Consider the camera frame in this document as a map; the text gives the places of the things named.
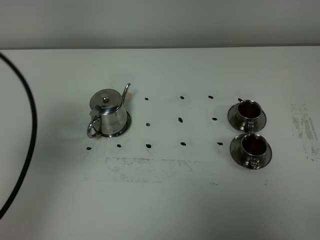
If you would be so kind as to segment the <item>far stainless steel teacup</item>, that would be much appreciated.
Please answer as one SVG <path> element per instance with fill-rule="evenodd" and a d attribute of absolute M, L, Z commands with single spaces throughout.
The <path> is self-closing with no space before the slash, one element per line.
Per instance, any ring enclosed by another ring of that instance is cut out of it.
<path fill-rule="evenodd" d="M 255 133 L 261 129 L 262 108 L 254 100 L 243 100 L 236 109 L 237 128 L 244 133 Z"/>

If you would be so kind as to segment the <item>stainless steel teacup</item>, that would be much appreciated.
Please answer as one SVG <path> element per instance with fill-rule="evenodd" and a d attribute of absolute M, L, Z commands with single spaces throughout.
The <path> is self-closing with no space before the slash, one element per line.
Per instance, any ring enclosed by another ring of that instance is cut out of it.
<path fill-rule="evenodd" d="M 254 100 L 243 100 L 236 109 L 237 128 L 244 133 L 255 133 L 261 129 L 262 108 Z"/>
<path fill-rule="evenodd" d="M 257 169 L 266 158 L 267 142 L 259 134 L 246 134 L 241 140 L 241 153 L 245 157 L 247 166 L 251 169 Z"/>

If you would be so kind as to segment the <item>far stainless steel saucer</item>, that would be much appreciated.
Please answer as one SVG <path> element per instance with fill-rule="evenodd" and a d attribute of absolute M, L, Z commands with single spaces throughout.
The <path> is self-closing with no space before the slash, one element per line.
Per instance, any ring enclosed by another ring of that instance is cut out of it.
<path fill-rule="evenodd" d="M 237 111 L 237 107 L 238 107 L 238 104 L 239 104 L 239 103 L 233 105 L 233 106 L 228 110 L 227 119 L 228 119 L 230 125 L 231 125 L 234 129 L 236 129 L 237 131 L 239 131 L 239 132 L 241 132 L 241 133 L 248 133 L 248 132 L 242 132 L 241 130 L 239 130 L 239 129 L 237 128 L 237 126 L 238 126 L 238 125 L 237 125 L 238 121 L 237 121 L 237 117 L 236 117 L 236 111 Z M 261 126 L 261 129 L 260 129 L 260 130 L 262 130 L 262 129 L 265 127 L 266 123 L 267 123 L 267 117 L 266 117 L 265 112 L 262 110 L 262 126 Z"/>

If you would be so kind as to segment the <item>near stainless steel teacup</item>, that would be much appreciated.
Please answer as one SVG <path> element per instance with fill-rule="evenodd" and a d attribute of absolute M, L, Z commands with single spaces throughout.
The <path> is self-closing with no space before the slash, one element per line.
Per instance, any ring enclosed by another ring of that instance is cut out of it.
<path fill-rule="evenodd" d="M 267 142 L 259 134 L 246 134 L 241 140 L 241 153 L 245 157 L 247 166 L 251 169 L 257 169 L 266 158 Z"/>

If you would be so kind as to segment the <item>steel teapot coaster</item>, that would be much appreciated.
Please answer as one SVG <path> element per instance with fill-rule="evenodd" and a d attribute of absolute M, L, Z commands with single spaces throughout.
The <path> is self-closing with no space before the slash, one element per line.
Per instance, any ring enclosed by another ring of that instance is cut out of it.
<path fill-rule="evenodd" d="M 100 115 L 98 119 L 93 124 L 94 130 L 107 138 L 124 134 L 131 125 L 131 116 L 124 108 L 112 114 Z"/>

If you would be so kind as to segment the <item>stainless steel saucer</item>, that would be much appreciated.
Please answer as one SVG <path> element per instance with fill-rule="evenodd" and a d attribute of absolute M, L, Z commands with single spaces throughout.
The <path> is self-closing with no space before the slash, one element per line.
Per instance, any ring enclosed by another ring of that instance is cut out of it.
<path fill-rule="evenodd" d="M 266 150 L 266 155 L 265 155 L 265 160 L 264 162 L 258 167 L 258 168 L 249 168 L 247 166 L 247 162 L 245 162 L 246 158 L 244 156 L 242 156 L 242 152 L 241 152 L 241 140 L 242 138 L 247 135 L 247 134 L 239 134 L 237 135 L 230 143 L 230 154 L 232 156 L 232 159 L 240 166 L 250 169 L 250 170 L 258 170 L 258 169 L 262 169 L 265 166 L 267 166 L 271 159 L 272 159 L 272 149 L 269 145 L 269 143 L 266 141 L 267 143 L 267 150 Z"/>
<path fill-rule="evenodd" d="M 239 132 L 241 132 L 241 133 L 248 133 L 248 132 L 242 132 L 241 130 L 239 130 L 239 129 L 237 128 L 237 126 L 238 126 L 238 125 L 237 125 L 238 121 L 237 121 L 237 117 L 236 117 L 236 111 L 237 111 L 237 107 L 238 107 L 238 104 L 239 104 L 239 103 L 233 105 L 233 106 L 228 110 L 227 119 L 228 119 L 230 125 L 231 125 L 234 129 L 236 129 L 237 131 L 239 131 Z M 260 129 L 260 130 L 262 130 L 262 129 L 265 127 L 266 123 L 267 123 L 267 117 L 266 117 L 265 112 L 262 110 L 262 126 L 261 126 L 261 129 Z"/>

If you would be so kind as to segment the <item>stainless steel teapot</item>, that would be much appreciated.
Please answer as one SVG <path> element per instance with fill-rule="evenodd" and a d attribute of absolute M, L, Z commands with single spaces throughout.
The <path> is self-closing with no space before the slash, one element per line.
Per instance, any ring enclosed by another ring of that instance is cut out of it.
<path fill-rule="evenodd" d="M 128 83 L 125 86 L 123 93 L 119 93 L 111 88 L 106 88 L 96 92 L 91 97 L 89 101 L 91 121 L 86 129 L 89 138 L 104 137 L 94 129 L 94 123 L 99 120 L 100 115 L 110 115 L 120 109 L 126 110 L 125 101 L 130 85 L 131 84 Z"/>

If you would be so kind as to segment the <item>near stainless steel saucer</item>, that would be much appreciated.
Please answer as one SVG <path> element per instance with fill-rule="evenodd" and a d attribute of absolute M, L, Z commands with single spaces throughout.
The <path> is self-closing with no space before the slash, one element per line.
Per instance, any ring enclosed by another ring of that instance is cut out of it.
<path fill-rule="evenodd" d="M 258 167 L 258 168 L 249 168 L 247 166 L 247 162 L 245 162 L 246 158 L 244 156 L 242 156 L 242 152 L 241 152 L 241 140 L 242 138 L 247 135 L 247 134 L 239 134 L 237 135 L 230 143 L 230 154 L 232 156 L 232 159 L 240 166 L 250 169 L 250 170 L 258 170 L 258 169 L 262 169 L 265 166 L 267 166 L 271 159 L 272 159 L 272 149 L 269 145 L 269 143 L 266 141 L 267 143 L 267 150 L 266 150 L 266 155 L 265 155 L 265 160 L 264 162 Z"/>

